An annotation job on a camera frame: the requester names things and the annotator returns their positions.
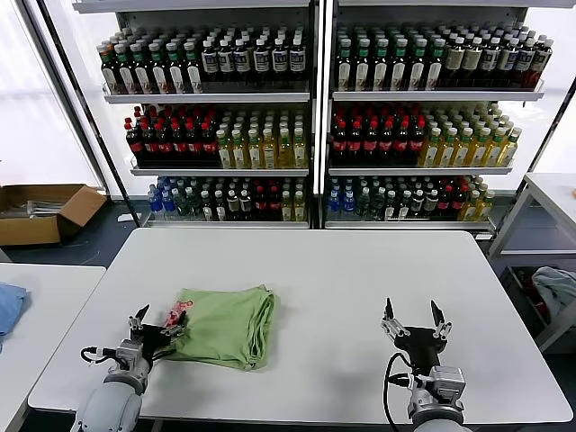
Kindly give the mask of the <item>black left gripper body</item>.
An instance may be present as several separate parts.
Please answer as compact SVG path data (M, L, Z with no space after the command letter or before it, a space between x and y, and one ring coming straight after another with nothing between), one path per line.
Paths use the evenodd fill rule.
M142 356L147 361L156 361L176 351L176 337L162 336L162 329L160 326L143 324L143 330L130 332L130 337L142 344Z

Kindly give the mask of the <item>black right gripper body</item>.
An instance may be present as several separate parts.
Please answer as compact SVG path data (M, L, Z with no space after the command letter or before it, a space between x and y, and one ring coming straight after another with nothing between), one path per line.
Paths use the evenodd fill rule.
M435 337L432 328L407 327L407 330L394 339L393 344L409 356L414 372L429 373L433 366L440 365L439 355L445 350L447 339Z

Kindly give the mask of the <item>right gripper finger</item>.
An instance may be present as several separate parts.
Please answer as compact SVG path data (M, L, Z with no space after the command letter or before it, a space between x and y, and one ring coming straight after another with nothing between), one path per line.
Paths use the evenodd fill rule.
M434 330L433 337L436 339L447 339L452 329L452 322L445 319L442 310L437 306L435 301L431 301L431 310L436 329Z
M407 337L410 332L395 318L391 298L386 299L381 327L389 338Z

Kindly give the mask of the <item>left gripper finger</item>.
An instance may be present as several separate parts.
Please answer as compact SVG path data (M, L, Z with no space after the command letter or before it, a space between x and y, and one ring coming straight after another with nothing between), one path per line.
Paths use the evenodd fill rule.
M129 316L129 328L131 332L143 330L143 319L149 310L149 305L139 309L135 315Z
M166 325L160 331L162 336L167 338L177 338L185 329L186 311L171 311Z

